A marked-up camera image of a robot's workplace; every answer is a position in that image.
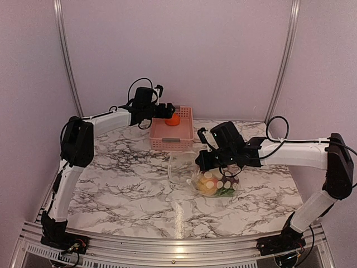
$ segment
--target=table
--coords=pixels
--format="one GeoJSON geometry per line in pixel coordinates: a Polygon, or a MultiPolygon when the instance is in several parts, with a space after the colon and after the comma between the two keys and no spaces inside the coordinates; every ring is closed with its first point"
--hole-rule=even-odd
{"type": "MultiPolygon", "coordinates": [[[[196,130],[222,121],[195,120],[196,130]]],[[[234,122],[247,140],[264,136],[261,122],[234,122]]],[[[79,178],[68,227],[151,238],[213,238],[280,230],[302,205],[286,166],[245,167],[242,192],[209,198],[170,183],[170,152],[151,150],[149,130],[119,128],[95,140],[95,156],[79,178]]],[[[194,147],[204,148],[195,138],[194,147]]]]}

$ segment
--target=marble surface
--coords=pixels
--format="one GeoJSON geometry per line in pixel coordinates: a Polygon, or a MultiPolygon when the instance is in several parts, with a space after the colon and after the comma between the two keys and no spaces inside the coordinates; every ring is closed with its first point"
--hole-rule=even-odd
{"type": "MultiPolygon", "coordinates": [[[[221,121],[195,121],[212,128],[221,121]]],[[[264,136],[265,124],[235,122],[247,140],[264,136]]],[[[153,151],[149,130],[121,128],[95,140],[95,157],[77,182],[71,228],[136,237],[210,238],[277,231],[302,200],[285,166],[245,167],[243,190],[209,198],[170,183],[170,152],[153,151]]],[[[195,139],[194,147],[204,148],[195,139]]]]}

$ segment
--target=plastic basket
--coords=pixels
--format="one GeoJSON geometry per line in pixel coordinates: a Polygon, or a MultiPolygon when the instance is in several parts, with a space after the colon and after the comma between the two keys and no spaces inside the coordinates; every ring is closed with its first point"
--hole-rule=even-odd
{"type": "Polygon", "coordinates": [[[176,107],[180,116],[178,126],[168,126],[164,119],[153,118],[150,128],[150,144],[153,150],[185,151],[194,143],[192,108],[176,107]]]}

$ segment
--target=pink plastic bin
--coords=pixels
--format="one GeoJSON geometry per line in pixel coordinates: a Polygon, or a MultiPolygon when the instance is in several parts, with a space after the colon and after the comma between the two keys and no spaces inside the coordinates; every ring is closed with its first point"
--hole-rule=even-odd
{"type": "Polygon", "coordinates": [[[194,120],[192,108],[176,107],[180,116],[178,126],[168,126],[164,119],[153,118],[150,128],[151,149],[167,151],[184,151],[194,143],[194,120]]]}

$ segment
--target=marble tabletop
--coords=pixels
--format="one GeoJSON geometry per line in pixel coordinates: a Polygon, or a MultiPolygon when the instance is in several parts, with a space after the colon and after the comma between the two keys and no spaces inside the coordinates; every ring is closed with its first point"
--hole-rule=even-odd
{"type": "MultiPolygon", "coordinates": [[[[195,120],[195,128],[222,121],[195,120]]],[[[265,124],[235,122],[247,140],[265,124]]],[[[194,147],[204,148],[195,139],[194,147]]],[[[119,128],[95,140],[95,156],[81,174],[68,226],[105,234],[151,238],[212,238],[277,231],[302,200],[285,166],[245,167],[243,190],[209,198],[170,183],[170,152],[151,150],[149,130],[119,128]]]]}

